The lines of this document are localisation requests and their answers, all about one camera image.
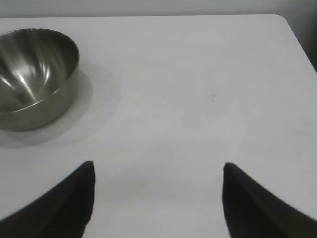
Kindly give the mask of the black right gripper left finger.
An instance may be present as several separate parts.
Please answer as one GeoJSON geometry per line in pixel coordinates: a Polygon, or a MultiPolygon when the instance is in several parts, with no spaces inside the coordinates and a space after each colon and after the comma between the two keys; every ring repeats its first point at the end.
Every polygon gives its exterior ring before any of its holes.
{"type": "Polygon", "coordinates": [[[81,238],[95,202],[94,163],[86,161],[41,197],[0,221],[2,238],[81,238]]]}

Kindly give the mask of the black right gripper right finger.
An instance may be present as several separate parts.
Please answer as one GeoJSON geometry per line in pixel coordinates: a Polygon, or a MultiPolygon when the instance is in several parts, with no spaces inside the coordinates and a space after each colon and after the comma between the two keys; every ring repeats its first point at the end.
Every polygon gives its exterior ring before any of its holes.
{"type": "Polygon", "coordinates": [[[222,205],[232,238],[315,238],[317,222],[257,183],[234,163],[223,167],[222,205]]]}

